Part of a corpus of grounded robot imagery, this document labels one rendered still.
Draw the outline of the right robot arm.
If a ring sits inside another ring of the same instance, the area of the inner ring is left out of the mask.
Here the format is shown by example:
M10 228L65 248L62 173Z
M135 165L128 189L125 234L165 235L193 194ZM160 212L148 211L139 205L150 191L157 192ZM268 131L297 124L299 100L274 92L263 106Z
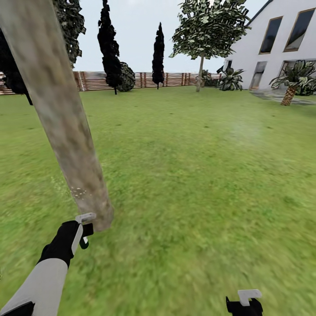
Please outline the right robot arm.
M262 308L256 300L262 297L260 290L238 290L237 294L240 297L239 302L230 302L226 296L227 309L233 316L262 316Z

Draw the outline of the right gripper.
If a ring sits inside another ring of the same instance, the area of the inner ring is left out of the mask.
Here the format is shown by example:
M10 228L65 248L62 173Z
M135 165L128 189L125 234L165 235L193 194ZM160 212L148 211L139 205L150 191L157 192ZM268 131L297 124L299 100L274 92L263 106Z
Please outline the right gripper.
M230 302L226 296L227 309L232 312L233 316L247 316L253 314L255 316L262 316L262 308L259 301L251 300L249 306L242 306L240 302Z

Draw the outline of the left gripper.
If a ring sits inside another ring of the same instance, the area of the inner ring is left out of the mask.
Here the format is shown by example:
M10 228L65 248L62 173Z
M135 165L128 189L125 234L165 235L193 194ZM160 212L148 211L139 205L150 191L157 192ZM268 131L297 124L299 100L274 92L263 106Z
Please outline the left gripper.
M92 224L86 224L83 225L83 234L81 238L86 236L91 236L93 234L93 225Z

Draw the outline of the pesticide atomizer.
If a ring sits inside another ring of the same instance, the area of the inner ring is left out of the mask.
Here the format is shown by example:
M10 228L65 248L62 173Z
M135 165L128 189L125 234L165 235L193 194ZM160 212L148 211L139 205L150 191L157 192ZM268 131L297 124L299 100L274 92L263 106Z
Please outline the pesticide atomizer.
M87 237L81 238L80 241L79 241L79 245L80 245L81 249L87 248L88 245L89 245Z

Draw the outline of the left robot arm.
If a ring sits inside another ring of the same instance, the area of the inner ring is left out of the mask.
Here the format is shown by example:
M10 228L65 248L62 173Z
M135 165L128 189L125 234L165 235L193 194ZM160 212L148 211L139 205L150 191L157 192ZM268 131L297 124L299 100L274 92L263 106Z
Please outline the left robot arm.
M57 316L70 260L80 239L93 234L93 225L83 222L95 218L96 214L87 213L62 223L51 244L43 248L38 264L0 310L0 316Z

